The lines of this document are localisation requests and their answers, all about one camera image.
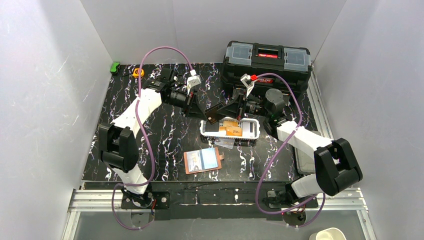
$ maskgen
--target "toolbox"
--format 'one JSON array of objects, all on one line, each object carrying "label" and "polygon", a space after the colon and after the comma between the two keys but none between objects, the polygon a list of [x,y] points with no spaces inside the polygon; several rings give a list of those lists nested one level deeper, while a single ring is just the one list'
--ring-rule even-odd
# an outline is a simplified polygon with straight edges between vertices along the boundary
[{"label": "toolbox", "polygon": [[[220,79],[225,92],[232,95],[234,89],[244,87],[240,81],[244,74],[274,73],[288,83],[297,97],[307,90],[311,70],[311,54],[307,48],[230,41]],[[284,83],[273,76],[258,78],[251,93],[263,96],[268,89],[289,93]]]}]

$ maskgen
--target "toolbox lid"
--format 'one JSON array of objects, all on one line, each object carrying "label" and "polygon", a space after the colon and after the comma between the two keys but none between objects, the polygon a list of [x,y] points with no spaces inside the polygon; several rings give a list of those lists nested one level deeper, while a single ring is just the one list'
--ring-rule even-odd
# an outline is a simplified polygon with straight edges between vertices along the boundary
[{"label": "toolbox lid", "polygon": [[230,64],[252,65],[253,44],[233,42],[226,48],[225,57],[229,57]]},{"label": "toolbox lid", "polygon": [[284,48],[284,69],[307,72],[311,55],[305,49]]}]

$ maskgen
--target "green object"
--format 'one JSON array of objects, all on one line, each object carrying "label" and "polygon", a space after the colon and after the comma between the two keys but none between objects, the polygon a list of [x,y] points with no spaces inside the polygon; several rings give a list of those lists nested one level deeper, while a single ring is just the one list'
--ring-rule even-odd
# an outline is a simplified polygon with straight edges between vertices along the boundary
[{"label": "green object", "polygon": [[119,62],[114,62],[113,64],[112,64],[112,66],[110,67],[110,72],[112,73],[112,74],[117,74],[118,73],[118,69],[119,69],[119,66],[120,66],[121,64],[119,63]]}]

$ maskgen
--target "black box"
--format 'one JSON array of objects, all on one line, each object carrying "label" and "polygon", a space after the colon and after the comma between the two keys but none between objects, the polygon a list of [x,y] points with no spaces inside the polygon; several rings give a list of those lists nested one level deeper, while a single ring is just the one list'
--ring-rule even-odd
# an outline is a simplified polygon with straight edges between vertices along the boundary
[{"label": "black box", "polygon": [[[243,88],[240,77],[244,74],[274,73],[288,83],[297,98],[307,90],[311,70],[311,54],[307,48],[230,41],[220,79],[225,92],[231,95],[234,88]],[[272,88],[289,93],[281,80],[270,76],[255,82],[252,94],[263,96]]]}]

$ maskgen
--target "metal frame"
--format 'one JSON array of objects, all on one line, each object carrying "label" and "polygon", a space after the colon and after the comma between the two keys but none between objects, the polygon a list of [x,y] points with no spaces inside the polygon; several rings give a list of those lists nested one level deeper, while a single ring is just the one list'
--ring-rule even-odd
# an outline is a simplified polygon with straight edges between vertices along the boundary
[{"label": "metal frame", "polygon": [[[312,71],[308,82],[307,95],[310,100],[312,113],[315,118],[318,131],[323,137],[333,139],[329,121],[321,100],[317,80]],[[63,232],[63,240],[74,239],[81,212],[111,212],[112,211],[112,190],[75,190],[69,204],[66,226]],[[121,200],[123,194],[116,192],[114,197],[114,207],[117,212],[149,212],[149,209],[121,209]],[[317,196],[318,205],[323,201],[323,194]],[[316,209],[307,208],[307,211],[316,211]],[[368,216],[368,207],[358,187],[350,187],[331,197],[327,196],[323,211],[356,211],[366,240],[375,240],[373,227]]]}]

